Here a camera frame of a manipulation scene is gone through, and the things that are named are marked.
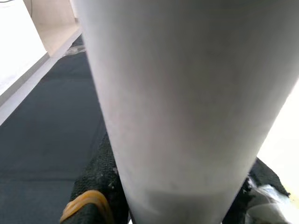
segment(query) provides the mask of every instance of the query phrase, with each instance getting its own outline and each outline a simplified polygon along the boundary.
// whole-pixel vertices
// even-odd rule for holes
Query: white cylindrical pole
[[[77,0],[136,224],[219,224],[299,73],[299,2]]]

